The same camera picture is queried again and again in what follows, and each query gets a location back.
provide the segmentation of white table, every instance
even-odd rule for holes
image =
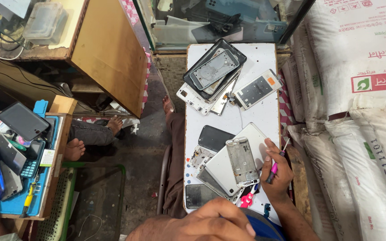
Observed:
[[[201,56],[205,54],[212,44],[193,44],[187,48],[187,69],[191,68]],[[233,44],[235,48],[247,56],[247,61],[241,70],[234,90],[239,89],[249,81],[258,77],[267,69],[276,70],[276,52],[275,44],[257,43],[257,44]],[[195,147],[198,145],[199,135],[204,125],[227,131],[234,135],[238,134],[246,125],[253,122],[260,130],[269,137],[277,146],[279,146],[279,113],[278,113],[278,94],[277,91],[264,98],[261,102],[250,107],[246,111],[240,111],[238,106],[230,103],[226,105],[222,116],[208,113],[207,116],[194,110],[192,107],[186,107],[186,138],[185,138],[185,160],[191,158]],[[195,171],[193,167],[187,167],[187,161],[184,167],[184,187],[188,184],[202,184],[202,182],[191,174]],[[270,203],[265,192],[260,187],[260,193],[254,195],[253,204],[250,209],[264,214],[265,204]],[[184,208],[186,206],[186,196],[184,190]],[[272,222],[281,225],[278,216],[271,206],[269,218]]]

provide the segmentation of pink tool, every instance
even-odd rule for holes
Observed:
[[[241,197],[241,208],[248,208],[253,204],[253,196],[258,188],[259,188],[259,184],[257,183],[253,186],[253,188],[251,189],[251,192]]]

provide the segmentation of floor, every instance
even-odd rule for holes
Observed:
[[[134,29],[142,46],[149,52],[149,43],[141,22],[135,24]],[[112,147],[105,149],[105,156],[86,151],[80,159],[125,166],[126,184],[120,227],[120,233],[124,235],[156,213],[157,198],[152,198],[152,195],[159,189],[164,150],[171,143],[162,109],[165,94],[157,70],[152,65],[148,78],[148,100],[137,135],[130,134],[127,128],[129,133],[126,133],[125,139],[116,140]],[[78,170],[75,190],[80,191],[80,194],[69,223],[71,228],[67,240],[85,240],[95,234],[101,225],[93,239],[114,240],[120,183],[121,173],[116,168]],[[81,234],[78,235],[83,222]]]

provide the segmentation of orange sticker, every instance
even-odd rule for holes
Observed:
[[[272,77],[269,77],[268,82],[271,85],[275,85],[275,81],[272,79]]]

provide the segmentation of bare foot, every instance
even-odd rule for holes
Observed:
[[[162,100],[162,106],[164,108],[165,115],[168,113],[174,112],[174,108],[172,107],[171,101],[169,100],[168,95],[166,95]]]
[[[123,126],[123,122],[121,120],[121,117],[117,117],[115,115],[108,122],[107,126],[113,131],[113,136],[115,136],[115,134],[117,134],[117,132],[119,132],[121,130],[121,127]]]
[[[77,161],[84,154],[86,148],[83,141],[77,138],[67,143],[65,147],[65,159],[70,161]]]

